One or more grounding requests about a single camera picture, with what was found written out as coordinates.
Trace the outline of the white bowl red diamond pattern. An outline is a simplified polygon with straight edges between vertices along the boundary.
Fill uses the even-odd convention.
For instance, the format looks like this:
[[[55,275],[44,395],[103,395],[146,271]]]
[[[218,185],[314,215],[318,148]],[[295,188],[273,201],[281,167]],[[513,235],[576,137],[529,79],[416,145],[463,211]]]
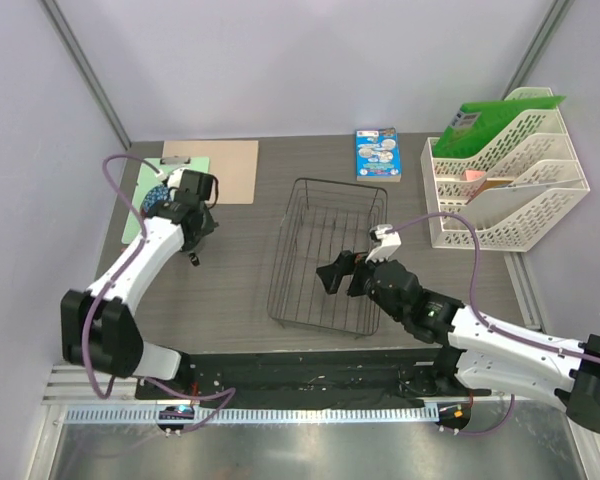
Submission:
[[[168,201],[170,199],[170,189],[165,184],[159,184],[151,188],[144,196],[140,204],[140,214],[146,217],[150,210],[161,202]]]

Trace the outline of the grey ceramic mug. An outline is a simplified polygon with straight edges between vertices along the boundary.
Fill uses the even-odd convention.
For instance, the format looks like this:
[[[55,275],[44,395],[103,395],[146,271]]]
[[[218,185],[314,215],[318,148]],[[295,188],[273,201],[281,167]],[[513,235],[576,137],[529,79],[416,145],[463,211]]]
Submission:
[[[184,238],[180,252],[185,255],[194,267],[200,265],[200,254],[204,250],[208,236],[190,236]]]

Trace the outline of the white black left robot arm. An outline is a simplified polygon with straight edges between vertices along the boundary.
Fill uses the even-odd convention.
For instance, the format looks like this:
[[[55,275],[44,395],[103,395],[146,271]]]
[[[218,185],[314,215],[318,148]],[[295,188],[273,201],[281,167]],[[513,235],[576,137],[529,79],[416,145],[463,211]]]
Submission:
[[[166,262],[181,252],[199,264],[200,242],[218,227],[208,202],[219,181],[208,173],[180,168],[150,190],[140,207],[140,232],[114,264],[86,290],[61,300],[63,358],[114,377],[153,377],[170,398],[185,397],[193,375],[181,367],[183,354],[145,341],[135,313]]]

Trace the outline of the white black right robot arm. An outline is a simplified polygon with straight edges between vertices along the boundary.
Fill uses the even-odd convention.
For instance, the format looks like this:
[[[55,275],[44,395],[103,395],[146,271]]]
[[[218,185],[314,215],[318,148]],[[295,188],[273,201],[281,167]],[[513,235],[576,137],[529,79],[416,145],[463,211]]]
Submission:
[[[396,260],[345,250],[316,274],[329,295],[349,277],[348,296],[369,298],[417,340],[440,345],[431,371],[440,393],[464,387],[526,397],[600,434],[600,335],[565,339],[497,320],[422,287]]]

